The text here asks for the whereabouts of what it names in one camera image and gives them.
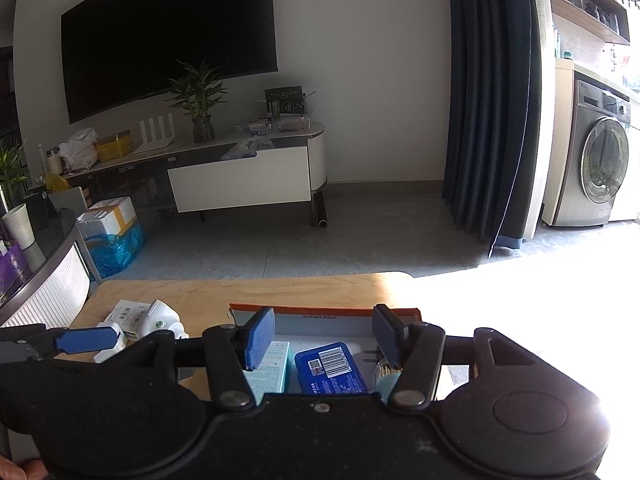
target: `human hand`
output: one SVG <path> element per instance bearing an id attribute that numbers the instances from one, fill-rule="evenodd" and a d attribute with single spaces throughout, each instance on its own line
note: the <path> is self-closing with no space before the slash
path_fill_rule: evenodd
<path id="1" fill-rule="evenodd" d="M 31 460 L 18 467 L 0 455 L 0 480 L 45 480 L 47 476 L 42 460 Z"/>

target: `white cup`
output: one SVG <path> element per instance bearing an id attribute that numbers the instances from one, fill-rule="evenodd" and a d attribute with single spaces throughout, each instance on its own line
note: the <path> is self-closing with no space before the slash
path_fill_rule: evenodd
<path id="1" fill-rule="evenodd" d="M 20 204 L 11 209 L 2 217 L 2 221 L 21 249 L 26 249 L 34 243 L 36 238 L 33 236 L 26 204 Z"/>

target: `blue label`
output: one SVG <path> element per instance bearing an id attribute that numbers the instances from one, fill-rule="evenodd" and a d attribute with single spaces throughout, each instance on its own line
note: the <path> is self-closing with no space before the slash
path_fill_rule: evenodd
<path id="1" fill-rule="evenodd" d="M 296 368 L 304 394 L 367 393 L 362 375 L 344 343 L 297 353 Z"/>

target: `small plant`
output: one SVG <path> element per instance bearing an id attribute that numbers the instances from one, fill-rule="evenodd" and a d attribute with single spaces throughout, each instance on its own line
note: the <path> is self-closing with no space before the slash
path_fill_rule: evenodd
<path id="1" fill-rule="evenodd" d="M 27 180 L 25 170 L 20 164 L 21 146 L 6 148 L 0 146 L 0 185 L 10 205 L 14 205 L 15 192 L 21 182 Z"/>
<path id="2" fill-rule="evenodd" d="M 168 101 L 174 101 L 172 108 L 185 110 L 185 115 L 190 115 L 192 119 L 203 119 L 209 115 L 209 110 L 218 103 L 226 103 L 222 98 L 226 94 L 223 88 L 223 81 L 216 74 L 219 68 L 211 68 L 204 60 L 200 68 L 196 68 L 189 63 L 178 60 L 186 74 L 180 79 L 167 78 L 173 87 L 169 90 L 174 97 Z"/>

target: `metal bolt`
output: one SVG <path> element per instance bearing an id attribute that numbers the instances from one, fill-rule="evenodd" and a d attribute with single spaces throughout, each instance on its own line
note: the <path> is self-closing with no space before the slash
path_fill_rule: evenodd
<path id="1" fill-rule="evenodd" d="M 424 394 L 416 390 L 401 390 L 394 393 L 394 404 L 398 408 L 417 408 L 426 400 Z"/>
<path id="2" fill-rule="evenodd" d="M 318 402 L 317 404 L 314 404 L 314 411 L 316 413 L 327 413 L 330 409 L 331 406 L 326 402 Z"/>
<path id="3" fill-rule="evenodd" d="M 220 402 L 228 408 L 242 408 L 251 402 L 251 397 L 244 392 L 231 390 L 220 395 Z"/>

